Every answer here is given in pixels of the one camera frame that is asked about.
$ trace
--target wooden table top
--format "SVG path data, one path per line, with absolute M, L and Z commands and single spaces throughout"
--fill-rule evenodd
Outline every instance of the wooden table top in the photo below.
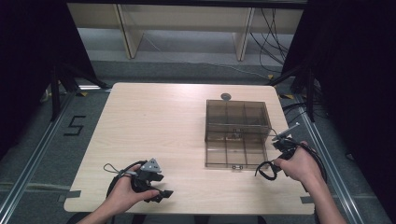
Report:
M 278 173 L 275 181 L 254 176 L 252 170 L 205 167 L 206 100 L 220 100 L 227 92 L 235 101 L 265 102 L 272 127 L 288 129 L 276 90 L 269 86 L 117 83 L 114 85 L 93 133 L 64 209 L 90 212 L 106 197 L 118 169 L 155 158 L 164 179 L 152 182 L 158 189 L 173 190 L 160 203 L 141 202 L 128 212 L 144 214 L 312 214 L 314 205 L 300 182 Z M 280 152 L 266 142 L 269 160 Z

